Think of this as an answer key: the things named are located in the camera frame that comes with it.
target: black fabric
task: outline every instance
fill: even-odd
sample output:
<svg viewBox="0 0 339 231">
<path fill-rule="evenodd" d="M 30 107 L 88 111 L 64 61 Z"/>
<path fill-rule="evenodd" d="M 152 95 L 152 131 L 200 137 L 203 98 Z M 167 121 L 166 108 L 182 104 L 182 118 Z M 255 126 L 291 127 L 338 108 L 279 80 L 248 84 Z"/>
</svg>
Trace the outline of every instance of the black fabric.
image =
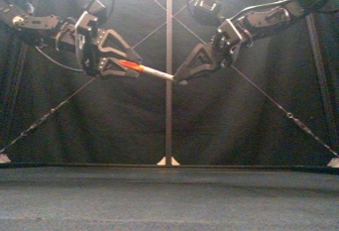
<svg viewBox="0 0 339 231">
<path fill-rule="evenodd" d="M 87 1 L 40 0 L 38 14 L 78 18 Z M 220 1 L 228 18 L 246 7 L 276 0 Z M 135 47 L 143 63 L 164 71 L 167 1 L 115 2 L 114 17 L 102 27 L 114 28 Z M 198 37 L 207 42 L 215 28 L 199 25 L 182 10 L 186 0 L 172 2 L 175 71 L 200 43 Z M 3 27 L 0 33 L 2 44 L 8 44 Z M 46 52 L 68 66 L 79 67 L 74 55 L 59 54 L 52 48 Z M 305 21 L 255 42 L 251 49 L 243 49 L 234 66 L 210 78 L 190 81 L 187 86 L 174 85 L 175 159 L 182 165 L 326 165 L 333 157 L 327 150 L 238 73 L 239 70 L 246 74 L 329 142 Z M 2 78 L 8 76 L 6 71 L 2 70 Z M 87 75 L 55 66 L 31 48 L 10 138 L 18 137 L 88 81 Z M 136 79 L 96 79 L 7 154 L 15 162 L 156 164 L 164 156 L 164 146 L 166 83 L 142 74 Z"/>
</svg>

